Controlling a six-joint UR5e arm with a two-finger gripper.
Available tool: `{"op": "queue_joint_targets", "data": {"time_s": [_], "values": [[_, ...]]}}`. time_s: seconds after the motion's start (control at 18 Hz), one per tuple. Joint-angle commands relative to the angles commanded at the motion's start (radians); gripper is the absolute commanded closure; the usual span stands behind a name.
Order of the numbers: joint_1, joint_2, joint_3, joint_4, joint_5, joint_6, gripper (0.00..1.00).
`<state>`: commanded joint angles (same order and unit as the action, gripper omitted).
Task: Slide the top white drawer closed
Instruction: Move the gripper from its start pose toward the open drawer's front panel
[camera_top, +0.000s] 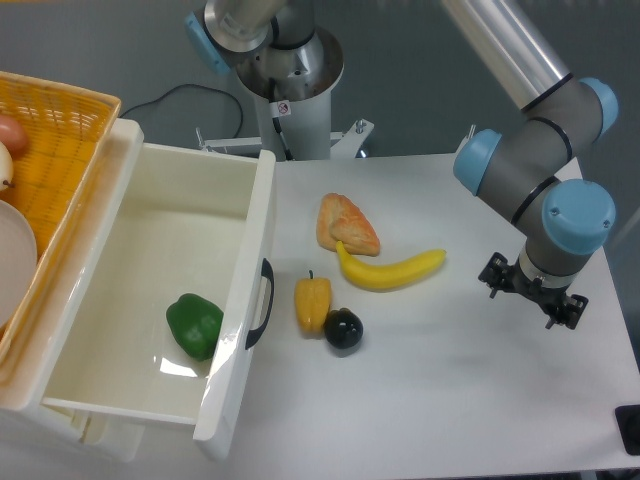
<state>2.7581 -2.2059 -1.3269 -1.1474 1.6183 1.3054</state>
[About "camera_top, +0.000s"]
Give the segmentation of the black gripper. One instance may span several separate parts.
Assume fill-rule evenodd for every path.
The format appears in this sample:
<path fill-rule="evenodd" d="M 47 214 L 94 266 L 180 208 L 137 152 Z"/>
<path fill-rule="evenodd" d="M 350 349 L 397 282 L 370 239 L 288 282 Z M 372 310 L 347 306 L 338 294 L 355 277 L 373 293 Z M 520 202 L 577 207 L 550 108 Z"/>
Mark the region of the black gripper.
<path fill-rule="evenodd" d="M 545 273 L 520 260 L 510 265 L 499 252 L 493 253 L 478 280 L 488 286 L 491 299 L 498 292 L 517 293 L 536 303 L 548 316 L 546 329 L 554 325 L 575 329 L 589 303 L 587 297 L 577 294 L 568 296 L 567 286 L 547 286 Z"/>

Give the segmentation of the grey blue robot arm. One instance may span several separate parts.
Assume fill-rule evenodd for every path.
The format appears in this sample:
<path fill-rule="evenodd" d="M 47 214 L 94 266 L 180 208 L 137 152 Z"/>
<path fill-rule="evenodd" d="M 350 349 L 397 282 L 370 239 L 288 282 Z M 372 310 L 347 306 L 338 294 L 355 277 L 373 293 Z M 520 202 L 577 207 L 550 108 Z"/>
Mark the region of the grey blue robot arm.
<path fill-rule="evenodd" d="M 587 306 L 568 289 L 614 224 L 609 193 L 558 171 L 614 124 L 618 101 L 594 78 L 576 79 L 512 1 L 447 1 L 444 9 L 526 116 L 516 133 L 470 132 L 453 166 L 458 181 L 526 238 L 509 262 L 480 273 L 492 292 L 536 303 L 551 325 L 575 328 Z M 209 1 L 184 21 L 201 61 L 235 72 L 256 105 L 262 146 L 280 160 L 352 154 L 332 142 L 331 91 L 344 69 L 337 40 L 309 1 Z"/>

